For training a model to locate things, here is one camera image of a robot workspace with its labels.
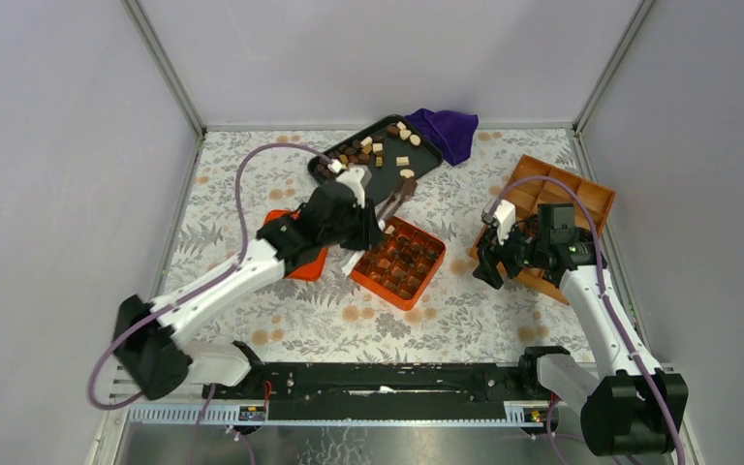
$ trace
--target red object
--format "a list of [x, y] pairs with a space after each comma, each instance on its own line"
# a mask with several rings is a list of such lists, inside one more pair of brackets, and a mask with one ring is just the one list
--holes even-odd
[[412, 310], [441, 266], [447, 247], [434, 235], [394, 217], [378, 247], [363, 254], [350, 275], [401, 310]]
[[[266, 214], [266, 218], [263, 219], [263, 223], [266, 224], [276, 218], [280, 218], [288, 214], [290, 210], [272, 210]], [[318, 254], [318, 258], [304, 266], [296, 269], [290, 273], [288, 278], [299, 279], [301, 281], [318, 281], [321, 277], [321, 273], [324, 272], [324, 264], [326, 263], [326, 248], [321, 249], [321, 253]]]

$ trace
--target metal floor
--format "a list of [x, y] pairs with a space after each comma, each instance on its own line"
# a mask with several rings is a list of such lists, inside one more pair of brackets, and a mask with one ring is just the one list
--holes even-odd
[[[577, 417], [561, 409], [561, 431], [575, 433]], [[192, 426], [131, 423], [118, 465], [184, 465]], [[497, 427], [314, 427], [266, 426], [249, 435], [259, 465], [457, 465], [479, 463], [559, 464], [545, 437], [526, 439], [517, 428]], [[571, 465], [611, 464], [582, 444], [560, 439]], [[221, 426], [199, 429], [193, 464], [249, 464], [243, 442]], [[671, 463], [667, 456], [638, 457], [644, 465]]]

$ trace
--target black tray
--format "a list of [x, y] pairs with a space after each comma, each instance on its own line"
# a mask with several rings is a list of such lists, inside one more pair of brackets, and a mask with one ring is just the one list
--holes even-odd
[[[387, 135], [387, 126], [396, 124], [399, 121], [403, 122], [413, 134], [417, 134], [420, 137], [419, 146], [415, 147], [408, 140], [401, 140], [400, 138], [393, 138]], [[379, 134], [384, 136], [384, 165], [380, 168], [375, 167], [374, 155], [371, 156], [371, 160], [367, 164], [369, 171], [372, 173], [372, 179], [366, 185], [366, 196], [372, 199], [374, 203], [380, 203], [389, 196], [392, 189], [395, 188], [395, 184], [397, 184], [401, 170], [409, 169], [414, 171], [415, 179], [418, 179], [434, 170], [444, 161], [444, 155], [438, 147], [427, 140], [420, 131], [415, 129], [409, 121], [399, 114], [387, 116], [372, 126], [355, 133], [350, 138], [341, 140], [324, 153], [328, 156], [330, 153], [336, 152], [341, 145], [352, 146], [353, 140], [363, 140], [367, 136], [376, 136]], [[398, 167], [395, 165], [396, 157], [406, 156], [409, 156], [408, 167]], [[307, 164], [306, 169], [312, 174], [312, 177], [315, 178], [318, 184], [323, 184], [327, 182], [327, 179], [316, 171], [319, 162], [318, 157], [313, 157]]]

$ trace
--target wire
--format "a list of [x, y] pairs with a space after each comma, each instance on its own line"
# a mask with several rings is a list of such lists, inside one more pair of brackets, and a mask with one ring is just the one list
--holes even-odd
[[193, 424], [193, 431], [190, 435], [190, 446], [187, 448], [187, 465], [192, 465], [193, 455], [195, 452], [195, 440], [198, 437], [198, 429], [201, 427], [201, 420], [206, 417], [206, 409], [209, 408], [209, 403], [212, 401], [212, 397], [215, 395], [215, 384], [209, 386], [209, 393], [206, 395], [206, 400], [201, 405], [201, 411], [198, 413], [198, 417], [195, 418]]
[[219, 276], [211, 279], [206, 284], [199, 286], [194, 291], [182, 296], [175, 303], [168, 303], [164, 308], [160, 310], [156, 310], [150, 313], [149, 315], [147, 315], [146, 317], [142, 318], [139, 322], [127, 328], [126, 331], [122, 332], [121, 335], [119, 335], [114, 341], [112, 341], [111, 344], [109, 344], [109, 347], [107, 347], [107, 349], [104, 350], [103, 353], [101, 353], [101, 355], [98, 357], [98, 360], [95, 362], [95, 366], [93, 366], [92, 372], [90, 373], [90, 376], [89, 376], [89, 380], [87, 381], [87, 400], [93, 407], [95, 407], [96, 409], [105, 410], [105, 411], [122, 409], [132, 404], [133, 402], [137, 401], [143, 395], [143, 392], [139, 391], [133, 396], [121, 402], [115, 403], [115, 404], [106, 404], [98, 400], [98, 395], [95, 392], [96, 383], [98, 381], [98, 375], [101, 373], [101, 369], [104, 368], [104, 365], [107, 363], [107, 360], [109, 360], [109, 358], [112, 357], [113, 352], [115, 352], [119, 347], [121, 347], [121, 345], [127, 342], [127, 339], [129, 339], [133, 334], [135, 334], [142, 327], [147, 326], [153, 321], [161, 318], [163, 315], [166, 315], [170, 310], [180, 308], [181, 304], [187, 302], [190, 299], [197, 297], [198, 295], [205, 293], [206, 291], [215, 287], [218, 283], [220, 283], [221, 281], [224, 281], [225, 279], [230, 277], [233, 273], [238, 271], [240, 264], [243, 261], [244, 256], [246, 255], [246, 246], [247, 246], [247, 243], [249, 242], [249, 232], [246, 227], [246, 217], [244, 216], [243, 205], [241, 204], [241, 176], [243, 175], [247, 162], [252, 160], [252, 158], [258, 155], [259, 153], [265, 150], [268, 150], [270, 148], [294, 148], [298, 150], [303, 150], [305, 152], [313, 153], [316, 156], [319, 156], [327, 161], [331, 161], [329, 157], [319, 152], [318, 150], [315, 150], [314, 148], [307, 147], [306, 145], [299, 145], [297, 143], [287, 143], [287, 142], [275, 142], [275, 143], [268, 143], [267, 145], [262, 145], [256, 148], [255, 150], [251, 151], [249, 154], [247, 154], [246, 157], [244, 157], [243, 161], [241, 161], [241, 164], [238, 166], [238, 171], [237, 171], [237, 174], [235, 175], [235, 204], [237, 206], [237, 211], [238, 211], [238, 223], [240, 224], [240, 227], [241, 227], [241, 249], [240, 249], [240, 252], [238, 252], [238, 260], [232, 266], [227, 268], [223, 273], [221, 273]]
[[557, 454], [557, 458], [560, 459], [560, 463], [563, 465], [569, 465], [569, 462], [566, 461], [566, 458], [563, 457], [563, 453], [558, 449], [557, 444], [554, 442], [554, 434], [552, 434], [551, 431], [551, 419], [554, 417], [554, 408], [558, 402], [560, 402], [560, 399], [557, 397], [549, 402], [549, 410], [546, 412], [546, 434], [549, 436], [549, 441], [552, 443], [552, 448], [554, 449], [554, 453]]
[[238, 441], [243, 441], [246, 445], [246, 449], [249, 451], [249, 464], [255, 465], [255, 448], [252, 447], [252, 443], [249, 442], [249, 440], [246, 439], [246, 436], [241, 434], [240, 431], [234, 429], [233, 432], [235, 433], [235, 438], [237, 438]]
[[269, 395], [272, 394], [272, 382], [270, 380], [266, 380], [263, 382], [263, 418], [264, 420], [269, 419]]
[[[580, 436], [577, 436], [576, 434], [570, 434], [570, 433], [557, 433], [557, 434], [555, 434], [555, 433], [551, 433], [551, 436], [554, 436], [554, 439], [571, 439], [572, 441], [578, 441], [581, 444], [586, 444], [586, 440], [583, 439], [583, 438], [581, 438]], [[531, 436], [528, 435], [528, 434], [518, 434], [516, 436], [509, 436], [509, 437], [504, 438], [504, 439], [510, 439], [510, 440], [531, 440], [531, 441], [534, 441], [536, 439], [536, 436], [534, 434], [531, 435]], [[610, 458], [612, 460], [614, 460], [614, 463], [616, 463], [617, 465], [622, 465], [620, 463], [620, 458], [618, 458], [618, 457], [616, 457], [614, 455], [612, 455]], [[631, 458], [631, 457], [628, 457], [628, 458], [635, 465], [642, 465], [641, 463], [637, 462], [633, 458]]]
[[[574, 203], [577, 204], [577, 206], [580, 208], [580, 211], [583, 212], [583, 216], [587, 219], [587, 223], [589, 224], [589, 228], [592, 231], [592, 240], [594, 241], [595, 246], [595, 257], [602, 257], [601, 253], [601, 240], [600, 236], [598, 235], [598, 228], [595, 226], [595, 222], [591, 221], [592, 216], [589, 214], [589, 209], [586, 208], [586, 205], [583, 204], [583, 202], [580, 200], [580, 198], [577, 196], [577, 194], [565, 183], [549, 176], [529, 176], [524, 177], [523, 179], [514, 181], [513, 183], [507, 185], [503, 191], [500, 193], [500, 195], [495, 199], [495, 202], [492, 204], [491, 208], [489, 208], [488, 215], [489, 217], [494, 216], [495, 211], [498, 208], [498, 205], [500, 204], [501, 200], [506, 197], [506, 195], [515, 187], [525, 184], [527, 182], [531, 181], [547, 181], [555, 184], [556, 186], [559, 186], [564, 191], [566, 191], [574, 200]], [[623, 343], [626, 345], [626, 349], [629, 351], [629, 354], [632, 354], [632, 361], [637, 365], [637, 369], [640, 370], [640, 374], [643, 375], [643, 379], [646, 380], [646, 385], [649, 386], [649, 390], [651, 390], [652, 395], [654, 395], [655, 400], [657, 401], [657, 405], [660, 408], [661, 413], [663, 414], [663, 419], [666, 421], [666, 426], [668, 427], [668, 432], [671, 435], [671, 440], [674, 442], [674, 448], [677, 450], [677, 465], [686, 465], [686, 453], [683, 449], [683, 443], [680, 441], [680, 433], [677, 431], [677, 427], [674, 425], [674, 420], [671, 418], [671, 412], [668, 410], [668, 405], [666, 405], [666, 400], [663, 398], [663, 396], [660, 394], [660, 390], [657, 388], [657, 385], [655, 384], [654, 380], [652, 380], [652, 377], [649, 375], [649, 371], [646, 368], [645, 363], [643, 363], [642, 357], [640, 357], [640, 354], [637, 353], [637, 347], [635, 347], [635, 343], [632, 341], [632, 338], [629, 337], [629, 333], [626, 331], [626, 329], [623, 327], [623, 322], [620, 321], [620, 318], [617, 316], [617, 313], [614, 311], [614, 306], [611, 303], [611, 299], [609, 296], [605, 293], [606, 286], [605, 286], [605, 279], [603, 276], [603, 267], [602, 266], [595, 266], [597, 274], [598, 274], [598, 285], [600, 286], [601, 290], [601, 299], [603, 300], [603, 303], [605, 305], [605, 310], [608, 313], [608, 316], [611, 318], [611, 321], [614, 323], [614, 327], [617, 329], [617, 332], [620, 334], [620, 338], [623, 339]], [[554, 445], [554, 441], [552, 441], [552, 446], [555, 447], [555, 450], [557, 450], [557, 446]]]

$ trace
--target purple cloth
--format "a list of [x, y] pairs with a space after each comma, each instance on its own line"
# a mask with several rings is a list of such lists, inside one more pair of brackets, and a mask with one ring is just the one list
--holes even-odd
[[423, 136], [444, 152], [444, 160], [452, 166], [463, 163], [472, 155], [472, 138], [478, 129], [478, 116], [445, 109], [437, 113], [426, 108], [407, 115]]

